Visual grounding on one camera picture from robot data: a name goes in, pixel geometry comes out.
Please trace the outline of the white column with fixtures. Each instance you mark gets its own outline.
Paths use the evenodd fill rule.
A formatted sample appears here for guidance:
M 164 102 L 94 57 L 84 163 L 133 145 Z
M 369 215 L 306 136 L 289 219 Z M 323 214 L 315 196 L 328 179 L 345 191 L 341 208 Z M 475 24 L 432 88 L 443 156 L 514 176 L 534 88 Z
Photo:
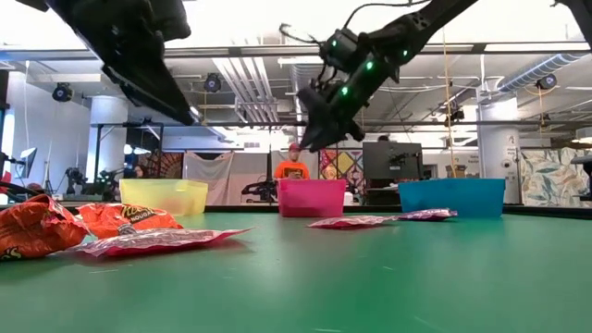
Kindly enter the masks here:
M 505 180 L 506 204 L 521 202 L 518 119 L 516 97 L 476 109 L 476 120 L 486 122 L 477 126 L 480 177 Z

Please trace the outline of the small tilted monitor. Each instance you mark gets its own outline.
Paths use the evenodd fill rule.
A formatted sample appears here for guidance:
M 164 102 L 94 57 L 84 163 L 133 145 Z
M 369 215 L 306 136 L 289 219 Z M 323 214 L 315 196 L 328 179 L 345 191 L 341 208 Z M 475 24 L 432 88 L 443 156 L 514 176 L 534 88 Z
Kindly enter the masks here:
M 29 148 L 21 152 L 18 160 L 18 176 L 21 179 L 27 179 L 30 176 L 36 153 L 37 148 Z

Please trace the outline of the person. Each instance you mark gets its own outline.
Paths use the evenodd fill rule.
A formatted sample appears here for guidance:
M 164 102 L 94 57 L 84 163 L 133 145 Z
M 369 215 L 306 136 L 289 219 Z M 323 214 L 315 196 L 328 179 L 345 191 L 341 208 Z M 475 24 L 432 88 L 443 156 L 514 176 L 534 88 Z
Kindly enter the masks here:
M 288 159 L 279 163 L 274 171 L 274 179 L 309 179 L 307 165 L 300 161 L 301 147 L 294 142 L 290 145 Z

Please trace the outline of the orange candy packet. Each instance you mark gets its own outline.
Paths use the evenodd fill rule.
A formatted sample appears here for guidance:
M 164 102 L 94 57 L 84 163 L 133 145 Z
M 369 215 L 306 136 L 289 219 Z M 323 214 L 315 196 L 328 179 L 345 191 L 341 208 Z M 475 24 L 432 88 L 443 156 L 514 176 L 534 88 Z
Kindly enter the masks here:
M 77 208 L 82 221 L 99 239 L 154 228 L 182 229 L 167 211 L 124 203 L 87 203 Z
M 68 209 L 40 194 L 0 212 L 0 262 L 64 251 L 89 233 Z

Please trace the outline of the blue plastic bin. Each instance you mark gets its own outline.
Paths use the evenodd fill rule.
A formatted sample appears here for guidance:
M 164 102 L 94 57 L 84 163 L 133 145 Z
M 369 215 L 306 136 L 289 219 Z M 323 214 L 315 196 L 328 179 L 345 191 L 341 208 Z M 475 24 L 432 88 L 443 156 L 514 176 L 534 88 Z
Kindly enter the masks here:
M 398 186 L 403 213 L 449 208 L 459 217 L 497 218 L 502 215 L 504 179 L 430 179 Z

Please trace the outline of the yellow plastic bin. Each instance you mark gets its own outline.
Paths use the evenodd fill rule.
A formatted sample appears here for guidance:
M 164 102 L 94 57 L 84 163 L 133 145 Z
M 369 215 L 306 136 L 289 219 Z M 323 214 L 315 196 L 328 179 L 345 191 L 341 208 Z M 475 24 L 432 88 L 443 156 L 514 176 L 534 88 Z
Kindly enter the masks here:
M 191 179 L 122 179 L 119 189 L 124 204 L 195 216 L 204 212 L 208 184 Z

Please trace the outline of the black computer monitor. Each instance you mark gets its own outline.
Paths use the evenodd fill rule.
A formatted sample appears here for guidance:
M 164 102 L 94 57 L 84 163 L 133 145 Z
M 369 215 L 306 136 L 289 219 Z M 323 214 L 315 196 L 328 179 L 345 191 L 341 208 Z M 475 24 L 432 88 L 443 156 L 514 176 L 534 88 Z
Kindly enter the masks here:
M 364 142 L 365 179 L 420 179 L 423 153 L 420 143 Z

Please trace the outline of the pink plastic bin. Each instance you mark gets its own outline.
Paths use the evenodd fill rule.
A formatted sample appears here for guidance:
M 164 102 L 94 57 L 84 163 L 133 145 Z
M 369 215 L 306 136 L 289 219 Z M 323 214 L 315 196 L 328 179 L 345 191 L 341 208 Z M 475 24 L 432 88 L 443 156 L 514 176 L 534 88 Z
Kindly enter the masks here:
M 342 216 L 345 191 L 344 179 L 281 179 L 278 211 L 283 217 Z

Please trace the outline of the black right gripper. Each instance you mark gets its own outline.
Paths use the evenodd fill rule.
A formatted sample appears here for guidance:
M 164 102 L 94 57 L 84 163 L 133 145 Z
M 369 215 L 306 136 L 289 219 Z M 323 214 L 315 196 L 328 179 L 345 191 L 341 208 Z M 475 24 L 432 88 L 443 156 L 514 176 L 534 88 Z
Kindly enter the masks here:
M 353 118 L 386 79 L 397 79 L 399 68 L 425 44 L 423 16 L 403 16 L 370 33 L 336 30 L 321 43 L 319 55 L 326 65 L 345 73 L 347 79 L 298 91 L 298 99 L 308 112 L 300 147 L 319 151 L 342 140 L 337 121 Z M 365 138 L 364 130 L 353 120 L 346 125 L 346 132 L 357 142 Z

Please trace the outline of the silver ventilation duct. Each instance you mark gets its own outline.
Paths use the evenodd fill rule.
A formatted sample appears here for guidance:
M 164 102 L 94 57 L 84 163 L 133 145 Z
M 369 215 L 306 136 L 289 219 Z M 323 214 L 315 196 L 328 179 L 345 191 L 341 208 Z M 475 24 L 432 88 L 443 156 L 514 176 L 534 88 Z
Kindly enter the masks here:
M 500 93 L 517 91 L 585 56 L 587 53 L 559 53 L 544 56 L 501 80 L 496 89 Z

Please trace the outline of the plain white column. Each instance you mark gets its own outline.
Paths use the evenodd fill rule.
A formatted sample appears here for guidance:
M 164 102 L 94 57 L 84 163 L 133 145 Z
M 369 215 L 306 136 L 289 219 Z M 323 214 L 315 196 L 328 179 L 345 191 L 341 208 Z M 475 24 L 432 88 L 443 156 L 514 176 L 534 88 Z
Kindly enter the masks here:
M 121 124 L 128 120 L 128 110 L 126 100 L 107 95 L 92 98 L 86 165 L 89 182 L 94 182 L 95 175 L 101 171 L 113 171 L 124 166 L 127 129 Z

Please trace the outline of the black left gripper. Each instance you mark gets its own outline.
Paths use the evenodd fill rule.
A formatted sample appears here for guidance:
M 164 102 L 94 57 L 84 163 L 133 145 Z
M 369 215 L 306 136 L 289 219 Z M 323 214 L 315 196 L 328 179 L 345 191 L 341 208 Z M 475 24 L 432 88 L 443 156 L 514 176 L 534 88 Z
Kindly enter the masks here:
M 136 106 L 183 125 L 194 115 L 164 63 L 165 43 L 191 27 L 182 0 L 45 0 L 103 61 L 104 74 Z

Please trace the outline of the pale mauve candy packet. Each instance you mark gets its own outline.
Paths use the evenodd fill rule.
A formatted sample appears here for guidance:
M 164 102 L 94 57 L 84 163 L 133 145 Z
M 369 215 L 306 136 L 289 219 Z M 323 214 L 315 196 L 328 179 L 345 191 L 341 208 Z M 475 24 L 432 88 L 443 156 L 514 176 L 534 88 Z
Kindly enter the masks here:
M 235 235 L 252 230 L 246 229 L 173 229 L 155 228 L 140 230 L 112 238 L 83 243 L 68 249 L 70 253 L 83 253 L 93 257 L 119 257 L 184 251 L 209 246 Z
M 388 221 L 396 221 L 395 216 L 341 216 L 331 217 L 316 221 L 308 225 L 308 228 L 321 229 L 348 229 L 371 228 L 382 225 Z

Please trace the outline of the green table mat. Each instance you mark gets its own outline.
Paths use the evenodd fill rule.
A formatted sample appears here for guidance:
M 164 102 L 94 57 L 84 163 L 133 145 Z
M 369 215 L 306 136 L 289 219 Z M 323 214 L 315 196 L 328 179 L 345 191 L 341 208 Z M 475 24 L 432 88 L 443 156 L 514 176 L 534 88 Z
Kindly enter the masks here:
M 325 230 L 205 214 L 180 253 L 0 263 L 0 333 L 592 333 L 592 221 Z

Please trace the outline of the leaf pattern wall panel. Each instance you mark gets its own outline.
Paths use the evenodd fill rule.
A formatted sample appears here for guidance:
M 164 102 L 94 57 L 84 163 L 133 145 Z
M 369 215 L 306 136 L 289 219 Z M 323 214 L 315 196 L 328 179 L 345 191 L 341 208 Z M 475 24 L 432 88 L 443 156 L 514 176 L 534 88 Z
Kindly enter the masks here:
M 520 159 L 523 204 L 527 206 L 592 208 L 589 177 L 575 157 L 592 155 L 592 149 L 522 150 Z

